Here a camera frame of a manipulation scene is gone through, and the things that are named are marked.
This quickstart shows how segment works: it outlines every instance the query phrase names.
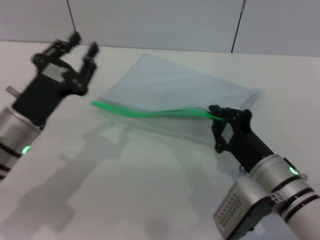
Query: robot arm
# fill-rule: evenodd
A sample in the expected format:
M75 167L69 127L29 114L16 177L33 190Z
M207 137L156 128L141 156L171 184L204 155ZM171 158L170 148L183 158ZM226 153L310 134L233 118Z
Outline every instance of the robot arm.
M0 181L30 149L61 101L68 95L87 93L97 68L93 59L99 51L97 43L90 45L79 72L60 59L80 41L78 32L74 32L68 41L56 40L43 53L32 58L37 75L22 93L7 88L16 101L0 113Z
M249 110L209 107L218 153L228 151L248 173L231 187L213 218L226 240L238 240L266 215L277 213L302 240L320 239L320 197L286 158L251 130Z

